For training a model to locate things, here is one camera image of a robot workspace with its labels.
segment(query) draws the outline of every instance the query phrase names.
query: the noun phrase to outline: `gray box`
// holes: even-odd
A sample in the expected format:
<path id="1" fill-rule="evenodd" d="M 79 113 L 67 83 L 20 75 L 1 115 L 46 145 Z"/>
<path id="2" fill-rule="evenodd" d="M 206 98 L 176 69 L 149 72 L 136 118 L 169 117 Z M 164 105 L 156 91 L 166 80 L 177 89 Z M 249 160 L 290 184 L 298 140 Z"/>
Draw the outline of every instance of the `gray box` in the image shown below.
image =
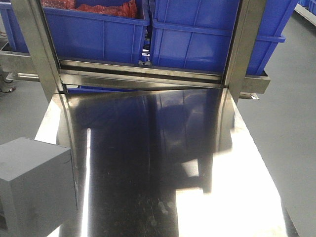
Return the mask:
<path id="1" fill-rule="evenodd" d="M 0 146 L 0 236 L 43 237 L 77 211 L 70 148 L 27 138 Z"/>

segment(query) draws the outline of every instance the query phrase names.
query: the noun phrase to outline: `blue plastic crate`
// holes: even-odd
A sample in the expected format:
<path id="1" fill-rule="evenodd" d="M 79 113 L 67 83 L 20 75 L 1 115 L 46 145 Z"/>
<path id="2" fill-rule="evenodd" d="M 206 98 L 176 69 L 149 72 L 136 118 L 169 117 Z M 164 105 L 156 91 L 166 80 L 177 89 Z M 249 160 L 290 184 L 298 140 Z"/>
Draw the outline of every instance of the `blue plastic crate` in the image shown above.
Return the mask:
<path id="1" fill-rule="evenodd" d="M 127 0 L 77 0 L 95 5 L 121 5 Z M 148 2 L 136 0 L 140 19 L 45 7 L 58 56 L 138 64 L 146 26 Z M 0 12 L 13 51 L 28 52 L 11 4 L 0 2 Z"/>
<path id="2" fill-rule="evenodd" d="M 267 0 L 260 35 L 280 36 L 298 0 Z M 234 27 L 239 0 L 156 0 L 154 18 L 161 23 L 221 30 Z"/>
<path id="3" fill-rule="evenodd" d="M 310 1 L 310 6 L 309 6 L 308 10 L 309 10 L 312 14 L 316 15 L 316 0 L 311 0 L 311 1 Z"/>
<path id="4" fill-rule="evenodd" d="M 160 23 L 153 19 L 151 62 L 155 66 L 223 72 L 232 32 Z M 258 36 L 247 74 L 260 75 L 285 37 Z"/>
<path id="5" fill-rule="evenodd" d="M 300 4 L 301 6 L 309 6 L 310 0 L 299 0 L 298 4 Z"/>

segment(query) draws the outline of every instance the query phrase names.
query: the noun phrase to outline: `metal bar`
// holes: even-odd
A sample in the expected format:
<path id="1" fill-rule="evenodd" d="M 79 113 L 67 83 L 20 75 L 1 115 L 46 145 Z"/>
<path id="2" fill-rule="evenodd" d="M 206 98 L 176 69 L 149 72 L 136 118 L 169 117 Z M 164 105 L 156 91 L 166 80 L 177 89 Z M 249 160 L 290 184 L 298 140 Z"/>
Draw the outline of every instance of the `metal bar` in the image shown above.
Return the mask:
<path id="1" fill-rule="evenodd" d="M 73 70 L 61 70 L 60 74 L 61 80 L 64 84 L 85 84 L 85 85 L 99 85 L 102 86 L 107 84 L 107 82 L 115 80 L 121 81 L 121 86 L 124 86 L 125 82 L 142 83 L 144 88 L 153 87 L 202 87 L 202 88 L 223 88 L 219 83 L 209 83 L 207 81 L 190 81 L 182 80 L 178 78 L 164 79 L 156 77 L 146 77 L 146 76 L 127 76 L 127 75 L 113 75 L 105 73 L 95 73 L 95 72 L 83 72 L 83 71 L 73 71 Z"/>
<path id="2" fill-rule="evenodd" d="M 173 81 L 173 83 L 162 83 L 161 79 L 153 79 L 156 82 L 143 80 L 128 80 L 125 77 L 121 79 L 111 79 L 107 77 L 95 77 L 95 76 L 84 76 L 84 75 L 70 75 L 62 74 L 62 82 L 69 85 L 87 85 L 87 86 L 100 86 L 110 88 L 126 88 L 135 90 L 175 90 L 175 89 L 196 89 L 196 88 L 224 88 L 221 84 L 207 83 L 207 84 L 196 84 L 192 83 L 183 85 L 184 83 L 180 80 Z M 25 73 L 10 73 L 7 77 L 10 80 L 23 80 L 23 81 L 40 81 L 36 74 L 25 74 Z M 264 94 L 269 83 L 270 78 L 268 76 L 246 76 L 243 80 L 242 92 L 243 93 L 257 93 Z"/>
<path id="3" fill-rule="evenodd" d="M 64 93 L 55 48 L 39 0 L 11 0 L 26 45 L 48 100 L 54 93 Z"/>
<path id="4" fill-rule="evenodd" d="M 102 62 L 102 61 L 78 61 L 76 59 L 61 59 L 60 60 L 62 69 L 79 70 L 82 68 L 83 71 L 96 71 L 104 70 L 111 71 L 113 74 L 115 71 L 120 74 L 153 74 L 160 76 L 170 77 L 182 77 L 190 79 L 208 79 L 213 81 L 220 81 L 220 75 L 215 72 L 206 72 L 199 70 L 188 70 L 179 68 L 166 68 L 156 66 L 140 66 L 125 63 L 114 63 L 114 62 Z"/>
<path id="5" fill-rule="evenodd" d="M 266 0 L 241 0 L 222 83 L 237 103 L 265 10 Z"/>

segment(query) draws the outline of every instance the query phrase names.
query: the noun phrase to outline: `concrete floor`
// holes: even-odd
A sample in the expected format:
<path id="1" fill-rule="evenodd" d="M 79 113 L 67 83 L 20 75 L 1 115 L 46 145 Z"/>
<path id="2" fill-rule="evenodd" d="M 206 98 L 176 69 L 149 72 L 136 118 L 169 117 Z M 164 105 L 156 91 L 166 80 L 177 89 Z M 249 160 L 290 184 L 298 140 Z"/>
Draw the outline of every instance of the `concrete floor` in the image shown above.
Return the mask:
<path id="1" fill-rule="evenodd" d="M 238 108 L 285 205 L 293 206 L 291 212 L 300 218 L 297 205 L 312 202 L 316 207 L 315 200 L 295 203 L 302 192 L 316 192 L 316 27 L 294 13 L 283 33 L 287 41 L 266 67 L 272 79 L 266 94 L 259 101 L 240 100 Z M 48 105 L 39 83 L 17 82 L 16 88 L 0 94 L 0 144 L 34 138 Z M 285 188 L 289 183 L 292 188 Z M 284 199 L 296 189 L 294 199 Z M 309 217 L 313 212 L 306 210 Z"/>
<path id="2" fill-rule="evenodd" d="M 0 93 L 0 144 L 19 137 L 35 138 L 48 106 L 39 82 L 12 85 L 14 92 Z"/>
<path id="3" fill-rule="evenodd" d="M 297 13 L 266 72 L 260 101 L 238 108 L 301 237 L 316 236 L 316 27 Z"/>

